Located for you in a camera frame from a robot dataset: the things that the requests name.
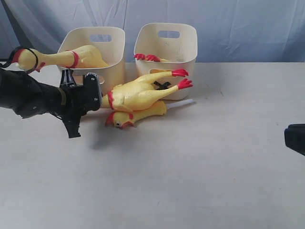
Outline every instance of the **basket handle hole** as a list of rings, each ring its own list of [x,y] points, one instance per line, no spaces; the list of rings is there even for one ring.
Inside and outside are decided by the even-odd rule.
[[[158,36],[163,37],[163,38],[179,38],[180,33],[178,31],[161,30],[161,31],[158,32]]]
[[[92,34],[90,35],[91,42],[111,42],[112,37],[108,34]]]

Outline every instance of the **white table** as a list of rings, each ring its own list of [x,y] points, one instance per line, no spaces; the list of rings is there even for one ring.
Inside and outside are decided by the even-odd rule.
[[[305,157],[284,142],[305,123],[305,64],[198,63],[193,81],[194,105],[123,131],[100,110],[76,139],[0,109],[0,228],[305,228]]]

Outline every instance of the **white plastic stick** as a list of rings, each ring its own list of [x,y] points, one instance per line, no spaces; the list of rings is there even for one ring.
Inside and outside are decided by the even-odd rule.
[[[171,108],[175,108],[175,107],[179,107],[179,106],[191,104],[191,103],[193,103],[193,102],[194,102],[193,99],[186,99],[186,100],[182,100],[182,101],[175,102],[175,103],[172,103],[172,104],[167,104],[167,105],[166,105],[166,108],[167,108],[167,110],[168,110],[168,109],[171,109]]]

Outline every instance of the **plastic basket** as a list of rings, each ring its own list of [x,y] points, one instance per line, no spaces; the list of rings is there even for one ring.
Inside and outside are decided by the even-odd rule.
[[[125,83],[125,32],[117,27],[82,27],[70,31],[62,42],[58,53],[73,50],[84,45],[97,47],[103,60],[110,66],[105,68],[73,69],[74,78],[81,78],[89,72],[103,78],[101,92],[106,94],[114,86]]]
[[[153,73],[156,70],[185,69],[191,80],[193,77],[194,65],[197,58],[198,44],[196,29],[187,24],[178,23],[150,23],[144,25],[138,35],[134,54],[152,54],[170,62],[153,62],[135,60],[138,76]],[[183,78],[163,78],[157,84],[169,82],[171,86],[179,83]],[[191,88],[179,90],[164,99],[184,99]]]

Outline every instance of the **rubber chicken head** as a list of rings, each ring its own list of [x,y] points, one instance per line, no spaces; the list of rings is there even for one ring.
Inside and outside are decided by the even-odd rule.
[[[134,126],[133,114],[128,112],[112,112],[106,121],[106,125],[113,124],[115,127],[124,129],[128,126]]]

